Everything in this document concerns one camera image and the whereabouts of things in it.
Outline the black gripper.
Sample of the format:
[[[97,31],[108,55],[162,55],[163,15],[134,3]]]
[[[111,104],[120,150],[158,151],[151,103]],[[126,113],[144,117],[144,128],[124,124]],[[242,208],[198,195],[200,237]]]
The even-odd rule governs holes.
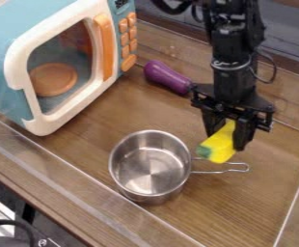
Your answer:
[[[207,136],[223,127],[227,120],[236,122],[234,148],[243,151],[255,130],[271,130],[275,106],[256,92],[256,61],[243,65],[212,62],[211,67],[214,83],[196,83],[191,87],[192,106],[203,112]]]

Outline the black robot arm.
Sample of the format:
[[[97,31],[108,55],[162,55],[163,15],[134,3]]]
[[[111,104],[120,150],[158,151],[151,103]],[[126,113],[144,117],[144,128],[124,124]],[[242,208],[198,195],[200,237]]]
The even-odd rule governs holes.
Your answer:
[[[264,23],[258,0],[178,0],[171,7],[164,0],[151,0],[167,14],[192,11],[206,25],[212,48],[210,66],[214,82],[198,84],[156,66],[159,80],[179,93],[191,93],[191,104],[203,112],[206,134],[214,135],[227,121],[235,122],[232,147],[243,151],[258,129],[272,127],[275,106],[256,92],[258,50],[264,41]]]

